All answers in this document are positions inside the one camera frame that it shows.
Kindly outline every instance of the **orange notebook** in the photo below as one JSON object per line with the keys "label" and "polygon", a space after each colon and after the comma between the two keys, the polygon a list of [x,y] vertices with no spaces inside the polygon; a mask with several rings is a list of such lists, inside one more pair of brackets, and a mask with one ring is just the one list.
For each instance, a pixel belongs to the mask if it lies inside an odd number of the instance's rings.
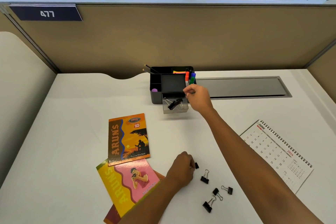
{"label": "orange notebook", "polygon": [[[165,178],[165,176],[156,172],[155,170],[154,170],[154,172],[156,173],[156,175],[160,179],[160,181],[162,181]],[[120,220],[121,220],[121,217],[120,217],[115,205],[112,205],[111,209],[108,211],[108,213],[107,213],[107,215],[104,219],[104,222],[106,224],[118,224]]]}
{"label": "orange notebook", "polygon": [[112,167],[104,161],[96,168],[120,217],[160,181],[145,159]]}
{"label": "orange notebook", "polygon": [[108,166],[148,158],[145,114],[108,120]]}

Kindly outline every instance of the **desk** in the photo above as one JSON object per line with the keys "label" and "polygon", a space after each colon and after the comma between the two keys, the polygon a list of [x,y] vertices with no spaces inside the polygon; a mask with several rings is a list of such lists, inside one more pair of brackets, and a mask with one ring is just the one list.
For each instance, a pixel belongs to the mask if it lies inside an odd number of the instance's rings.
{"label": "desk", "polygon": [[[213,100],[238,133],[263,119],[305,156],[314,171],[297,196],[325,224],[336,219],[336,136],[326,97],[307,70],[197,72],[199,78],[280,76],[292,98]],[[194,180],[168,206],[162,223],[262,223],[198,112],[163,114],[151,103],[149,74],[127,80],[104,74],[59,74],[0,190],[0,222],[103,223],[112,202],[96,171],[107,158],[108,119],[145,113],[153,169],[166,175],[186,150],[199,164]],[[200,181],[208,169],[209,184]],[[224,201],[202,207],[221,185]]]}

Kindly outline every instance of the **dark blue sign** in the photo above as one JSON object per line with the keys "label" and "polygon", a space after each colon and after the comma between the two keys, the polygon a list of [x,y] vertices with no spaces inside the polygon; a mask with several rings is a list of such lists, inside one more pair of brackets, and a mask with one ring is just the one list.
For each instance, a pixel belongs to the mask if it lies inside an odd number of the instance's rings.
{"label": "dark blue sign", "polygon": [[75,5],[10,5],[22,21],[82,21]]}

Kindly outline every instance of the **desk calendar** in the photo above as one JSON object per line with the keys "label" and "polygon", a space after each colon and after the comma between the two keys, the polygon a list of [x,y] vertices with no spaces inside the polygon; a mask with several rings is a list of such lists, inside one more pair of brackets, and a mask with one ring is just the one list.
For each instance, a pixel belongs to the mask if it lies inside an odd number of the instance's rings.
{"label": "desk calendar", "polygon": [[287,141],[257,120],[240,137],[277,172],[295,194],[314,170]]}

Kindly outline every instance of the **calendar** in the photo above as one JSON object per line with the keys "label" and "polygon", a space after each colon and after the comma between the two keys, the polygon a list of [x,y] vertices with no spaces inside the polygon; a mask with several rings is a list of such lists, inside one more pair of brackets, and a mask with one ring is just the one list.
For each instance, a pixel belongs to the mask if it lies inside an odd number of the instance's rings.
{"label": "calendar", "polygon": [[314,170],[308,160],[262,120],[257,120],[240,137],[266,160],[295,194]]}

